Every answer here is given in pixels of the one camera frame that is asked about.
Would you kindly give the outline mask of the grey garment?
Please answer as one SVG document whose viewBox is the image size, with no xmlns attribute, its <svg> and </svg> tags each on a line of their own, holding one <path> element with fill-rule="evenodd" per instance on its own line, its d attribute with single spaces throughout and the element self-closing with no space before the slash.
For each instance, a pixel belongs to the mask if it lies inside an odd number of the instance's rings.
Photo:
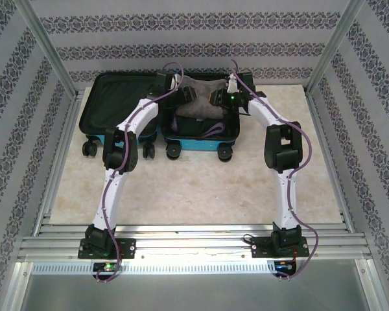
<svg viewBox="0 0 389 311">
<path fill-rule="evenodd" d="M 196 96 L 188 103 L 182 104 L 176 109 L 178 116 L 194 118 L 200 121 L 206 119 L 222 120 L 224 118 L 223 109 L 209 102 L 210 95 L 214 91 L 226 89 L 226 80 L 224 78 L 206 81 L 184 76 L 181 79 L 180 87 L 193 88 Z"/>
</svg>

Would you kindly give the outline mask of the teal hard-shell wheeled suitcase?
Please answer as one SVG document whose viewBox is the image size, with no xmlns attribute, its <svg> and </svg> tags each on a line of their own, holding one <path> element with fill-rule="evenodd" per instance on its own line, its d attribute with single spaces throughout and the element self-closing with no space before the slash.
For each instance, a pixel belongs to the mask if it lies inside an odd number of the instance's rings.
<svg viewBox="0 0 389 311">
<path fill-rule="evenodd" d="M 96 78 L 79 121 L 79 129 L 87 137 L 82 145 L 84 156 L 96 156 L 97 143 L 104 142 L 106 130 L 132 112 L 154 81 L 152 73 L 109 72 Z M 178 159 L 182 150 L 196 150 L 216 151 L 222 162 L 228 162 L 240 133 L 240 117 L 236 111 L 226 109 L 222 120 L 200 121 L 178 116 L 176 108 L 165 109 L 138 137 L 144 158 L 154 158 L 159 133 L 167 144 L 166 155 L 170 160 Z"/>
</svg>

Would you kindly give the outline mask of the right controller circuit board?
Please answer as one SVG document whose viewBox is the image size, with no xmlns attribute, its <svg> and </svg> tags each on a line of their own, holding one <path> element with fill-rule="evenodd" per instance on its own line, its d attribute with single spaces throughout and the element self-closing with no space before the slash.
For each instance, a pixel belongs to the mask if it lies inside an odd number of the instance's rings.
<svg viewBox="0 0 389 311">
<path fill-rule="evenodd" d="M 282 260 L 275 261 L 275 269 L 279 271 L 292 271 L 296 269 L 296 261 L 295 260 Z"/>
</svg>

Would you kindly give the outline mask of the controller circuit board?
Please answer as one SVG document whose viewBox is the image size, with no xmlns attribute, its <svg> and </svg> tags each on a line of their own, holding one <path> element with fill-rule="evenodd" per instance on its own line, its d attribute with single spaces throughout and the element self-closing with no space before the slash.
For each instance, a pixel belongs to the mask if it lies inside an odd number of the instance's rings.
<svg viewBox="0 0 389 311">
<path fill-rule="evenodd" d="M 113 273 L 116 269 L 121 271 L 121 265 L 114 262 L 96 262 L 93 264 L 94 273 Z"/>
<path fill-rule="evenodd" d="M 292 271 L 296 269 L 296 261 L 295 260 L 282 260 L 275 261 L 275 269 L 279 271 Z"/>
</svg>

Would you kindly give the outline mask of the left controller circuit board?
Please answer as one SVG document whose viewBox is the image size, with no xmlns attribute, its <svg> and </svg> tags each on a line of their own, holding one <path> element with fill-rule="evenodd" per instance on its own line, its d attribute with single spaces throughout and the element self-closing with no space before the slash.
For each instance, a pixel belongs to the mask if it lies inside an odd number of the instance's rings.
<svg viewBox="0 0 389 311">
<path fill-rule="evenodd" d="M 96 262 L 93 264 L 94 273 L 113 273 L 116 269 L 121 271 L 121 265 L 114 262 Z"/>
</svg>

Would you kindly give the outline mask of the aluminium frame post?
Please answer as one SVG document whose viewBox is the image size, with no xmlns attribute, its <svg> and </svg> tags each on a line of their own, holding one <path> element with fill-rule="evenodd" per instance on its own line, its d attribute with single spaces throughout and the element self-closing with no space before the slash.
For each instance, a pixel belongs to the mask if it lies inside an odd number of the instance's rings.
<svg viewBox="0 0 389 311">
<path fill-rule="evenodd" d="M 43 51 L 44 55 L 52 65 L 56 75 L 61 81 L 64 89 L 69 94 L 70 98 L 76 98 L 78 89 L 75 86 L 68 70 L 62 62 L 60 55 L 58 54 L 56 47 L 53 45 L 41 19 L 34 10 L 34 7 L 30 3 L 30 0 L 13 0 L 20 14 L 23 16 L 27 26 L 33 33 L 38 45 Z"/>
<path fill-rule="evenodd" d="M 310 97 L 313 94 L 319 81 L 329 66 L 330 61 L 337 52 L 344 36 L 348 32 L 365 1 L 366 0 L 349 0 L 348 5 L 338 20 L 337 26 L 328 40 L 320 59 L 318 60 L 315 68 L 312 70 L 312 73 L 304 86 L 306 97 Z"/>
</svg>

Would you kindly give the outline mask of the aluminium rail beam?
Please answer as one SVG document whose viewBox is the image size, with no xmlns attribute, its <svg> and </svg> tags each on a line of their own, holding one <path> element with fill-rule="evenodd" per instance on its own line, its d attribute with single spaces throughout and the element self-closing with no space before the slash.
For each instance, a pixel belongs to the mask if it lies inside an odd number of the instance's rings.
<svg viewBox="0 0 389 311">
<path fill-rule="evenodd" d="M 350 231 L 345 224 L 314 224 L 316 232 L 302 234 L 314 249 L 315 259 L 371 259 L 365 234 Z M 34 236 L 23 238 L 17 255 L 19 261 L 76 260 L 84 225 L 45 224 Z M 205 260 L 225 257 L 250 257 L 244 242 L 247 235 L 268 236 L 270 224 L 230 225 L 118 225 L 116 236 L 134 238 L 136 257 L 195 256 Z"/>
</svg>

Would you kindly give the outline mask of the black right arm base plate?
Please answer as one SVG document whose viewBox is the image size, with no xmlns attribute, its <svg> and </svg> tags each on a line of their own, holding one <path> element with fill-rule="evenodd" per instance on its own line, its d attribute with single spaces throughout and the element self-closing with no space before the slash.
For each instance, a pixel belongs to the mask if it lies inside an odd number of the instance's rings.
<svg viewBox="0 0 389 311">
<path fill-rule="evenodd" d="M 308 257 L 309 247 L 304 236 L 293 244 L 282 244 L 269 236 L 253 237 L 251 252 L 253 258 Z"/>
</svg>

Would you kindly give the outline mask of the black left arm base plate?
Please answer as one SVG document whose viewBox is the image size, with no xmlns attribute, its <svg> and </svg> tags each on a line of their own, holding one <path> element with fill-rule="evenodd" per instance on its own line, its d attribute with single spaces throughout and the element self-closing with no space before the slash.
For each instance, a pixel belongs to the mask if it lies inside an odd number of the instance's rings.
<svg viewBox="0 0 389 311">
<path fill-rule="evenodd" d="M 116 238 L 115 239 L 120 259 L 134 259 L 136 251 L 136 240 L 133 238 Z M 83 238 L 78 248 L 79 259 L 117 259 L 117 250 L 111 238 L 99 242 Z"/>
</svg>

